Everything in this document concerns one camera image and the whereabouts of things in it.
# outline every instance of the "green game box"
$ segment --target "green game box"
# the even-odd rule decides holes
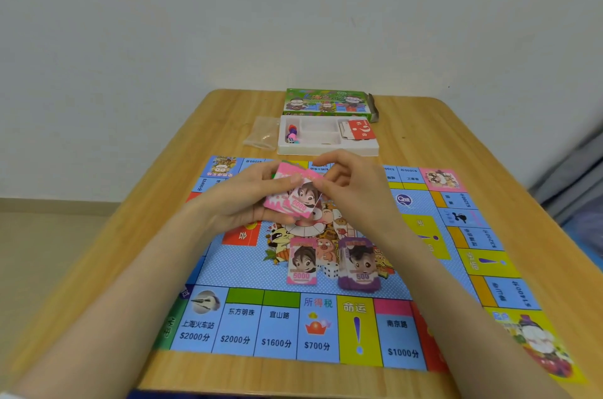
[[[288,88],[283,115],[362,116],[371,123],[379,120],[373,95],[363,91]]]

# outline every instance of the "person's left hand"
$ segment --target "person's left hand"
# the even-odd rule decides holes
[[[265,208],[262,199],[284,193],[303,184],[300,174],[275,178],[280,161],[268,161],[247,167],[240,174],[217,183],[206,193],[186,206],[199,207],[207,214],[207,228],[214,235],[229,231],[253,221],[272,221],[280,224],[293,223],[296,219],[285,213]]]

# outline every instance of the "white plastic tray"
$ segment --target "white plastic tray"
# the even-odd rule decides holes
[[[279,127],[279,155],[316,156],[343,148],[360,156],[379,156],[377,139],[348,140],[340,133],[339,124],[365,117],[283,115]],[[297,128],[299,143],[288,143],[289,126]]]

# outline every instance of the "wood grain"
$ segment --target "wood grain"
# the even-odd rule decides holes
[[[13,376],[24,372],[136,257],[184,203],[211,155],[277,157],[242,141],[256,116],[279,116],[283,102],[280,91],[207,95],[26,329],[10,364]],[[564,387],[577,398],[602,396],[603,274],[446,104],[398,96],[377,96],[376,103],[378,161],[456,171],[590,379]],[[294,396],[458,395],[445,374],[172,351],[149,357],[140,387]]]

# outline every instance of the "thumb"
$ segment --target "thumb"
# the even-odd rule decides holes
[[[340,191],[343,189],[341,186],[336,185],[326,178],[317,178],[316,180],[313,180],[312,183],[314,183],[314,186],[318,191],[326,194],[331,199],[337,198]]]
[[[262,180],[258,185],[258,199],[273,194],[284,193],[303,184],[303,177],[300,174],[293,174],[289,177],[273,178],[271,180]]]

